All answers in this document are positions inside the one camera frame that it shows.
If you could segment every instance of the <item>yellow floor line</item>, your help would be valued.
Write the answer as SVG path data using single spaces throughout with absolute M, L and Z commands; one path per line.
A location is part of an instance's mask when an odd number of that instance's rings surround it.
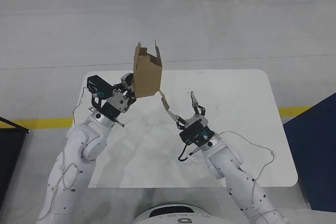
M 278 108 L 281 117 L 298 116 L 311 106 L 285 106 Z M 73 118 L 42 118 L 12 120 L 12 122 L 21 125 L 27 129 L 47 129 L 47 128 L 69 128 L 72 125 Z M 0 128 L 10 128 L 11 126 L 0 122 Z
M 27 129 L 44 128 L 69 128 L 72 125 L 73 118 L 44 118 L 44 119 L 26 119 L 12 120 L 12 122 L 21 125 Z M 0 122 L 0 128 L 10 128 L 11 126 Z
M 283 117 L 291 117 L 298 116 L 302 114 L 306 110 L 309 110 L 312 106 L 284 106 L 278 108 L 280 116 Z

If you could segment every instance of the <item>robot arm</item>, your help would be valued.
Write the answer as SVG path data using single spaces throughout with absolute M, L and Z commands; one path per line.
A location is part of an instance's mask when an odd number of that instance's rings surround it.
M 198 104 L 193 92 L 191 98 L 194 109 L 192 118 L 184 120 L 167 111 L 176 121 L 177 128 L 183 130 L 179 135 L 186 146 L 193 143 L 198 146 L 189 155 L 202 151 L 210 171 L 217 179 L 225 178 L 229 195 L 251 224 L 288 224 L 282 214 L 272 206 L 264 189 L 248 172 L 240 168 L 243 160 L 239 153 L 229 147 L 218 133 L 208 128 L 208 120 L 204 117 L 206 110 Z
M 114 86 L 99 76 L 87 79 L 87 88 L 92 93 L 92 114 L 68 131 L 67 144 L 50 173 L 37 223 L 73 223 L 72 215 L 91 181 L 96 157 L 107 145 L 115 123 L 124 127 L 117 120 L 118 115 L 127 112 L 136 101 L 132 84 L 131 73 L 124 75 L 121 83 Z

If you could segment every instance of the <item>cardboard box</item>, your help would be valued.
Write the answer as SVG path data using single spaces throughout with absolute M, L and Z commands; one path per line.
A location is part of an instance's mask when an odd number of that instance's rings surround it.
M 136 98 L 153 96 L 161 88 L 162 61 L 159 48 L 156 46 L 157 56 L 147 53 L 138 43 L 133 60 L 133 87 Z

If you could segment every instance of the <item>black stand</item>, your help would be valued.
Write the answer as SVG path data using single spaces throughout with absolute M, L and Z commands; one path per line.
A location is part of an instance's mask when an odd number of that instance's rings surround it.
M 284 129 L 311 209 L 336 212 L 336 93 Z
M 11 176 L 20 155 L 26 134 L 30 130 L 0 117 L 0 121 L 13 128 L 0 128 L 0 210 Z

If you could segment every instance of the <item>concrete floor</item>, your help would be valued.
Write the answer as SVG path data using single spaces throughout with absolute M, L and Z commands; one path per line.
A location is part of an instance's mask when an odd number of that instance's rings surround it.
M 153 49 L 154 39 L 164 69 L 265 71 L 278 106 L 336 92 L 336 0 L 0 0 L 0 115 L 71 116 L 86 73 L 132 69 L 137 42 Z M 28 135 L 0 223 L 35 221 L 66 131 Z M 310 209 L 298 185 L 267 191 L 291 223 L 336 224 L 336 213 Z M 75 217 L 129 223 L 167 202 L 247 223 L 221 188 L 88 189 Z

